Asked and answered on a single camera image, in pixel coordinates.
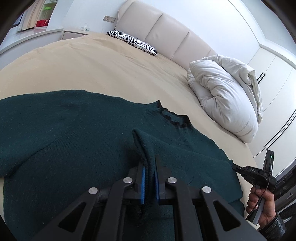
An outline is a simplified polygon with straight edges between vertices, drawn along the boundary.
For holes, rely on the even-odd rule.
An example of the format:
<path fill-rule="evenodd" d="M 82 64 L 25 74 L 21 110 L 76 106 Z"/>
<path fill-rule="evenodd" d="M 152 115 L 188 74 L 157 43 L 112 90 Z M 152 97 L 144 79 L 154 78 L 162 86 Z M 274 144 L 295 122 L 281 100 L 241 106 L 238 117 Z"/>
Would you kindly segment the person's right hand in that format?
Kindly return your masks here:
<path fill-rule="evenodd" d="M 247 202 L 246 212 L 251 212 L 261 196 L 265 199 L 265 204 L 258 224 L 260 228 L 264 228 L 276 217 L 274 195 L 269 190 L 265 191 L 264 189 L 256 189 L 256 187 L 252 187 L 250 189 L 250 194 L 248 195 L 249 200 Z"/>

